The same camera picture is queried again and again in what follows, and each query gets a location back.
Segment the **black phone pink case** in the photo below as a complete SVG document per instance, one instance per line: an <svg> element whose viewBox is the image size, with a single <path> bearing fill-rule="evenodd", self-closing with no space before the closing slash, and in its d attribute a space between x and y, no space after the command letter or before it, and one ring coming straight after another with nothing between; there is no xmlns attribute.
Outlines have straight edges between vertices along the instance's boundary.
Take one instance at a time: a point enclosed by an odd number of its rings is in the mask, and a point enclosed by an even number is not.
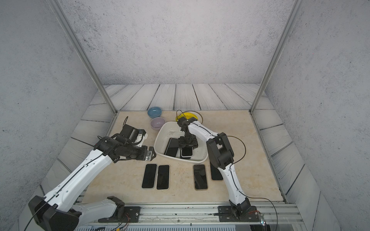
<svg viewBox="0 0 370 231"><path fill-rule="evenodd" d="M196 190L207 190L208 183L207 183L205 166L204 165L194 165L193 173L194 173L195 189Z"/></svg>

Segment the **black phone cream case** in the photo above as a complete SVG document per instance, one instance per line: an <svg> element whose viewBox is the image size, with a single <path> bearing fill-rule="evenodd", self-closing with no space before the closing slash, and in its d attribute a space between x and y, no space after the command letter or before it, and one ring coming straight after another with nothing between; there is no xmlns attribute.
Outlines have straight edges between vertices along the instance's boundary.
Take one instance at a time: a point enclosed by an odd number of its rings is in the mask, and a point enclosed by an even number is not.
<svg viewBox="0 0 370 231"><path fill-rule="evenodd" d="M211 168L211 179L213 181L222 181L223 176L218 170L218 168L214 167L212 164L210 164L210 168Z"/></svg>

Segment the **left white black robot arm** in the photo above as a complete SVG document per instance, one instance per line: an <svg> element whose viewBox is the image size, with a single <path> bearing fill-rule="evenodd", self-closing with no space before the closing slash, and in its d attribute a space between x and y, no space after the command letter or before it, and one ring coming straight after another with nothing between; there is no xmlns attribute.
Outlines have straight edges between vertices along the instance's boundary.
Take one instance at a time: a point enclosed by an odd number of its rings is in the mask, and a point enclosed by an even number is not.
<svg viewBox="0 0 370 231"><path fill-rule="evenodd" d="M157 155L153 147L139 143L120 142L104 137L93 147L87 158L60 184L45 196L35 196L29 202L32 219L45 231L73 231L89 222L124 222L129 219L125 204L115 196L86 205L75 201L94 178L111 163L127 160L151 161Z"/></svg>

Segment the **white plastic storage box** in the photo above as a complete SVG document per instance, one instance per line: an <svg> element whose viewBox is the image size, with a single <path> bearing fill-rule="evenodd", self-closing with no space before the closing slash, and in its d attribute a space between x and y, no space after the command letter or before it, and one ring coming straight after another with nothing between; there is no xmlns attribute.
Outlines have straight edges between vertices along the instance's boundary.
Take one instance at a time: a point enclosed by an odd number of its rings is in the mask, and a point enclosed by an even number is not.
<svg viewBox="0 0 370 231"><path fill-rule="evenodd" d="M185 133L180 131L180 127L177 125L176 122L170 121L165 123L160 131L157 134L157 137L154 142L154 151L157 155L168 157L169 159L177 160L177 161L185 161L194 164L201 164L208 158L208 151L207 146L204 141L200 138L197 138L198 141L198 148L193 150L193 156L190 159L182 159L180 157L180 150L178 150L176 157L170 157L165 155L165 150L170 138L179 138L184 136Z"/></svg>

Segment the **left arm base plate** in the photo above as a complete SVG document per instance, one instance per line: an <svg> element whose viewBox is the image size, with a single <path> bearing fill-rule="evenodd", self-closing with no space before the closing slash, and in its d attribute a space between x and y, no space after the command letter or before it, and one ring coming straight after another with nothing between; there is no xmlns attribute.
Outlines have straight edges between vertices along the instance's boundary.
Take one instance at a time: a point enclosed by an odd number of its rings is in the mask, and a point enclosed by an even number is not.
<svg viewBox="0 0 370 231"><path fill-rule="evenodd" d="M141 207L120 207L108 218L101 218L99 223L138 223Z"/></svg>

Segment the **black phone dark case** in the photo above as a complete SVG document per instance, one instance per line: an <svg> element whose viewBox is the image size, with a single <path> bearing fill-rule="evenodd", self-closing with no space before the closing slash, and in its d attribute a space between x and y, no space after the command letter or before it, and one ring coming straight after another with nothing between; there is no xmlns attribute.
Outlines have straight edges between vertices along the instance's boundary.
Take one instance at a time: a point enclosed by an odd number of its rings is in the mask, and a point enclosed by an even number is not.
<svg viewBox="0 0 370 231"><path fill-rule="evenodd" d="M179 150L179 140L177 138L170 138L166 146L164 155L168 157L176 157Z"/></svg>

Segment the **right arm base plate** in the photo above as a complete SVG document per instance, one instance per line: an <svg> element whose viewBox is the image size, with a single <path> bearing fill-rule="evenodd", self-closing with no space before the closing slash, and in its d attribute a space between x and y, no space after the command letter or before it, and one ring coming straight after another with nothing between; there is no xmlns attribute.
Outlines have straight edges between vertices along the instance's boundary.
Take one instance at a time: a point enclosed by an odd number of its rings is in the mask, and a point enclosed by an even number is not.
<svg viewBox="0 0 370 231"><path fill-rule="evenodd" d="M214 213L220 222L260 222L260 215L255 206L242 212L232 206L219 206L218 212Z"/></svg>

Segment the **black phone grey case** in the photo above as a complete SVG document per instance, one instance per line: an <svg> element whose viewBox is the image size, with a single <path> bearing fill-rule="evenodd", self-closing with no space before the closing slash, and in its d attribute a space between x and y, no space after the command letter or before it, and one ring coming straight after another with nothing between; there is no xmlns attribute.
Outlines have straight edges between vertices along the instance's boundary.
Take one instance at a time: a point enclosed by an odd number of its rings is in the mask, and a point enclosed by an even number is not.
<svg viewBox="0 0 370 231"><path fill-rule="evenodd" d="M180 152L181 159L190 159L193 156L193 147L183 147Z"/></svg>

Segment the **black phone white case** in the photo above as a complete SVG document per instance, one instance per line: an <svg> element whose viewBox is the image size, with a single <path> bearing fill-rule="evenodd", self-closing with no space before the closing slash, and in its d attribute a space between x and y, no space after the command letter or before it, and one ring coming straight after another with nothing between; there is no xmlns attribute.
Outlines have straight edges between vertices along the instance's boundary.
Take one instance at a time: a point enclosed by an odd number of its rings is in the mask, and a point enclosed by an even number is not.
<svg viewBox="0 0 370 231"><path fill-rule="evenodd" d="M157 176L157 190L166 190L169 188L169 178L170 178L170 166L160 165L158 167Z"/></svg>

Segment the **black phone light blue case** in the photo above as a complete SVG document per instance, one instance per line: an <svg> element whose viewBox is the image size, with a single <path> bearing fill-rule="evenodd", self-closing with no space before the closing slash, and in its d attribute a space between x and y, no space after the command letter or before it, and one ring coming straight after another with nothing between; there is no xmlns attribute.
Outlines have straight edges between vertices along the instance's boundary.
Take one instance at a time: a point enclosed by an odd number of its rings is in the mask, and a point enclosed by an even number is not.
<svg viewBox="0 0 370 231"><path fill-rule="evenodd" d="M143 176L142 188L152 189L154 188L155 179L157 172L157 164L147 164Z"/></svg>

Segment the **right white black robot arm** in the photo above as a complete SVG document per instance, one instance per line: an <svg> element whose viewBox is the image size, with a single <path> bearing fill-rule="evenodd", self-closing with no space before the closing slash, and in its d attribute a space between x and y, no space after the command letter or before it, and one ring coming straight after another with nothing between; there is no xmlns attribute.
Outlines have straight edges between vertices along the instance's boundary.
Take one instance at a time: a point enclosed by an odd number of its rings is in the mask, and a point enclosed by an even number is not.
<svg viewBox="0 0 370 231"><path fill-rule="evenodd" d="M198 147L198 139L206 143L211 165L217 168L226 184L231 213L240 220L252 211L248 197L244 194L234 166L234 152L225 133L216 133L205 128L196 118L181 117L177 121L184 136L179 138L180 147Z"/></svg>

